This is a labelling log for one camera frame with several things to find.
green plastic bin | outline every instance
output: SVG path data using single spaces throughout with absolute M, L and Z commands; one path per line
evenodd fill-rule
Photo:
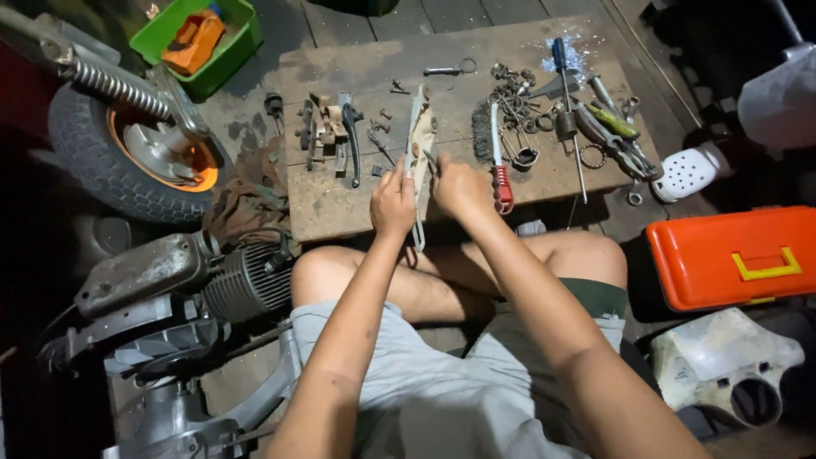
M 131 48 L 151 65 L 162 61 L 162 51 L 190 14 L 207 8 L 213 0 L 175 0 L 131 38 Z M 255 9 L 244 0 L 217 0 L 224 20 L 224 35 L 212 57 L 188 77 L 171 72 L 188 96 L 203 101 L 217 91 L 255 53 L 264 37 Z

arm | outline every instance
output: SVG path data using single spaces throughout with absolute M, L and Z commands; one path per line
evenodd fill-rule
M 592 450 L 606 458 L 709 457 L 672 410 L 614 352 L 595 321 L 504 224 L 467 165 L 439 158 L 434 198 L 481 249 L 499 288 L 552 365 Z
M 388 285 L 414 218 L 410 171 L 404 177 L 402 167 L 386 172 L 371 199 L 374 243 L 315 343 L 268 458 L 351 456 L 360 389 Z

hand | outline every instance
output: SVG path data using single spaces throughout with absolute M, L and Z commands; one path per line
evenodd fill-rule
M 453 163 L 448 153 L 440 154 L 437 158 L 433 198 L 445 214 L 459 222 L 482 212 L 495 213 L 490 182 L 469 165 Z
M 405 156 L 387 171 L 371 195 L 371 224 L 377 234 L 404 238 L 416 220 L 414 172 L 405 169 Z

black rubber part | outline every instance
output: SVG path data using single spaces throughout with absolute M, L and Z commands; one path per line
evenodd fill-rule
M 71 83 L 54 95 L 48 132 L 65 168 L 92 196 L 127 216 L 152 223 L 196 223 L 212 206 L 212 190 L 189 193 L 163 184 L 127 157 L 107 124 L 108 103 Z M 219 162 L 216 186 L 233 164 L 216 139 L 208 147 Z

wooden workbench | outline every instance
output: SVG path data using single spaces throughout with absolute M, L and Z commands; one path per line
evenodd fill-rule
M 557 74 L 542 70 L 542 59 L 550 57 L 547 38 L 568 35 L 572 46 L 583 57 L 583 73 L 591 71 L 602 75 L 605 85 L 616 100 L 632 95 L 626 77 L 599 22 L 591 16 L 573 16 L 518 25 L 505 25 L 455 33 L 417 35 L 393 42 L 373 42 L 348 47 L 302 49 L 281 56 L 283 99 L 290 102 L 284 111 L 287 135 L 288 183 L 292 219 L 292 233 L 300 242 L 318 241 L 359 234 L 371 230 L 369 199 L 379 178 L 370 176 L 375 164 L 390 167 L 388 160 L 366 140 L 368 119 L 357 124 L 361 146 L 361 185 L 351 186 L 352 162 L 348 162 L 345 178 L 335 178 L 333 162 L 316 163 L 314 170 L 306 171 L 307 152 L 299 147 L 294 132 L 302 123 L 296 112 L 310 91 L 336 96 L 338 91 L 350 91 L 357 110 L 379 117 L 385 108 L 393 115 L 389 134 L 379 132 L 379 138 L 394 156 L 405 151 L 409 113 L 413 96 L 392 94 L 392 78 L 416 93 L 425 82 L 432 88 L 431 106 L 439 120 L 438 133 L 432 154 L 447 151 L 464 163 L 487 171 L 488 165 L 477 162 L 473 155 L 471 114 L 477 101 L 485 98 L 497 82 L 490 75 L 491 65 L 499 60 L 511 69 L 532 69 L 537 83 L 542 85 Z M 425 67 L 450 67 L 464 57 L 472 57 L 479 69 L 474 74 L 458 77 L 432 76 L 424 78 Z M 589 102 L 594 95 L 583 85 L 576 96 Z M 553 101 L 537 99 L 542 109 Z M 643 119 L 635 119 L 642 132 L 641 148 L 653 162 L 659 163 L 651 136 Z M 518 148 L 514 133 L 507 133 L 511 144 Z M 510 180 L 516 204 L 535 203 L 563 198 L 579 193 L 575 160 L 567 158 L 561 144 L 552 132 L 529 136 L 533 148 L 541 152 L 539 161 L 529 172 L 512 170 Z M 579 143 L 587 141 L 579 136 Z M 595 162 L 596 152 L 589 150 L 587 160 Z M 615 161 L 598 170 L 583 169 L 588 192 L 613 189 L 631 183 Z M 424 220 L 435 220 L 442 215 L 435 206 L 428 209 L 428 179 L 424 183 L 420 208 Z

